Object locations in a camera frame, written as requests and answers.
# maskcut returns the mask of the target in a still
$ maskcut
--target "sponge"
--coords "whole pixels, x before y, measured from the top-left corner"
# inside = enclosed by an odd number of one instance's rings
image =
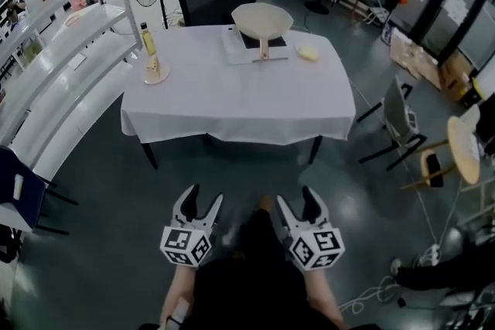
[[[313,46],[300,46],[297,48],[297,53],[304,60],[311,62],[318,60],[318,50]]]

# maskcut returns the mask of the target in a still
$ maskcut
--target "chair backrest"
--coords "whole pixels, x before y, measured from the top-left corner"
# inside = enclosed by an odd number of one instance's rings
[[[232,11],[256,0],[179,0],[186,26],[233,24]]]
[[[15,176],[18,174],[24,178],[19,200],[13,198]],[[22,164],[12,150],[2,146],[0,146],[0,189],[0,204],[13,205],[26,223],[34,228],[38,223],[45,195],[45,183]]]
[[[480,121],[476,126],[476,134],[483,142],[489,142],[495,137],[495,94],[492,94],[480,105]]]
[[[480,122],[480,118],[480,107],[477,104],[474,104],[461,116],[460,119],[468,126],[471,132],[474,132],[476,130],[476,126]]]
[[[398,143],[404,144],[417,133],[416,126],[409,121],[408,107],[397,76],[385,94],[384,115],[392,138]]]

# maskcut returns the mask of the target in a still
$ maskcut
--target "table leg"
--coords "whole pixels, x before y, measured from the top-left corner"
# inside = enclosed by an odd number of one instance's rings
[[[323,136],[317,136],[312,143],[311,154],[309,155],[309,164],[315,161],[315,157],[318,154],[319,146],[322,144]]]
[[[418,180],[417,182],[413,182],[413,183],[408,184],[408,185],[403,185],[401,187],[401,190],[410,189],[412,187],[416,187],[417,185],[424,185],[424,184],[426,184],[426,181],[433,179],[439,175],[447,175],[448,173],[452,172],[456,168],[457,168],[456,165],[453,164],[453,165],[449,166],[448,168],[440,169],[439,171],[432,173],[431,175],[428,175],[425,178]]]
[[[148,157],[148,160],[152,163],[152,167],[154,169],[158,169],[158,164],[156,163],[155,156],[153,155],[153,151],[149,143],[141,143],[141,146],[146,153],[146,157]]]
[[[419,148],[418,150],[416,150],[414,152],[414,154],[416,154],[416,153],[422,153],[425,150],[429,150],[430,148],[438,148],[440,146],[447,145],[448,143],[449,143],[449,139],[445,139],[444,141],[440,141],[438,143],[434,143],[433,145],[423,146],[422,148]]]

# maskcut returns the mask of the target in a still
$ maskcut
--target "gray chair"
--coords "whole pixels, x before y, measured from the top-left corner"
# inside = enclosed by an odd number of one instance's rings
[[[360,164],[387,154],[396,148],[407,148],[406,152],[397,161],[392,162],[387,167],[387,170],[390,171],[393,167],[404,161],[409,155],[416,151],[419,146],[425,143],[426,136],[419,133],[416,116],[405,103],[405,100],[411,91],[412,86],[406,83],[401,84],[396,76],[392,84],[389,86],[387,93],[385,94],[385,98],[357,119],[357,122],[359,123],[383,106],[385,116],[384,128],[388,130],[392,140],[390,147],[362,158],[359,160]]]

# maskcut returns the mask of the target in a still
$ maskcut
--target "desk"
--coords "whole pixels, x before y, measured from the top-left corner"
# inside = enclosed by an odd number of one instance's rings
[[[153,34],[157,56],[169,63],[163,82],[143,83],[145,53],[129,73],[121,107],[122,131],[142,144],[208,134],[221,141],[290,145],[310,138],[347,139],[356,115],[343,64],[329,40],[305,32],[285,36],[288,60],[231,66],[222,26]],[[318,49],[315,63],[296,45]],[[145,146],[147,155],[149,146]]]
[[[478,182],[480,179],[480,150],[478,149],[476,137],[473,135],[473,132],[458,117],[451,117],[447,122],[447,139],[433,145],[425,146],[415,151],[415,153],[421,153],[444,145],[449,145],[454,160],[453,164],[448,168],[441,169],[424,177],[418,182],[405,185],[402,189],[424,184],[429,179],[438,175],[446,175],[456,168],[459,170],[462,178],[470,185]]]

